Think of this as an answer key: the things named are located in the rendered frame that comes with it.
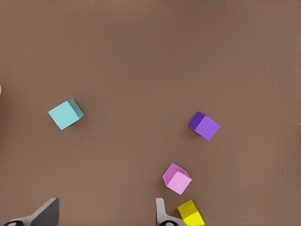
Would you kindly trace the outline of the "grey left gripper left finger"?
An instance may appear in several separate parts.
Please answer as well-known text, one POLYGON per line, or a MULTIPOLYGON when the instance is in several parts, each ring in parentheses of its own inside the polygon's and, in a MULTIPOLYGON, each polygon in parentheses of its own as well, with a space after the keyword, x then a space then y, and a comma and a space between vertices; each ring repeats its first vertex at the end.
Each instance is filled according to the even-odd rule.
POLYGON ((33 214, 13 219, 3 226, 57 226, 59 220, 59 199, 50 198, 33 214))

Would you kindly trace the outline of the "light blue cube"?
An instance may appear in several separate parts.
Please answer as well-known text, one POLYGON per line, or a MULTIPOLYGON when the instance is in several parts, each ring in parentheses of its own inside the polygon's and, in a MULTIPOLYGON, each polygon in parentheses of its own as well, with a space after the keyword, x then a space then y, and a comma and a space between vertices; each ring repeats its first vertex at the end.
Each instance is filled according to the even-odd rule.
POLYGON ((84 116, 84 113, 72 98, 48 111, 48 114, 60 130, 67 128, 84 116))

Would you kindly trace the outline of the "yellow cube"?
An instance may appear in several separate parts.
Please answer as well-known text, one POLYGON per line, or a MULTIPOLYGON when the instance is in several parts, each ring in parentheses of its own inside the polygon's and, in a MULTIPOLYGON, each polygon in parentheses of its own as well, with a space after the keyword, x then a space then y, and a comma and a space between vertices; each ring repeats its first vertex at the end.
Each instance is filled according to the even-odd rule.
POLYGON ((193 200, 177 207, 186 226, 205 226, 205 222, 193 200))

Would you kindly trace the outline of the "pink cube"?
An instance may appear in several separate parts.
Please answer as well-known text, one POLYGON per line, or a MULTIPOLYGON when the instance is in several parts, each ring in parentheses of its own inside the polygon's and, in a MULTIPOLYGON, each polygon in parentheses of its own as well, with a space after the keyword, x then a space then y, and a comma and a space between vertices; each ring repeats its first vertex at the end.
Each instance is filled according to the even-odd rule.
POLYGON ((188 172, 175 163, 170 164, 162 178, 166 187, 179 195, 182 195, 192 181, 188 172))

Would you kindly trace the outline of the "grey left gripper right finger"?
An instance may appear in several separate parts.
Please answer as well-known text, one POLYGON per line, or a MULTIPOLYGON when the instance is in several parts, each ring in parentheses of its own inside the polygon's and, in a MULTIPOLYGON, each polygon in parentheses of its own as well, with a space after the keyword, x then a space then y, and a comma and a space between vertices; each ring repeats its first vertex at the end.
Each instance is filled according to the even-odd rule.
POLYGON ((185 226, 183 220, 166 214, 163 198, 156 198, 156 223, 157 226, 185 226))

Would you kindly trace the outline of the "purple cube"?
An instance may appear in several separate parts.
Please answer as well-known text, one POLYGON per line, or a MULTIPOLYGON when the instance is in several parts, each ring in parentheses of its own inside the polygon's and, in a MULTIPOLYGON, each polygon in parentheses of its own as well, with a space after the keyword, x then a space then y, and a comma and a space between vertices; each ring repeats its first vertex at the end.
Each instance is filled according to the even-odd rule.
POLYGON ((210 141, 220 128, 220 125, 206 114, 197 112, 188 124, 188 127, 210 141))

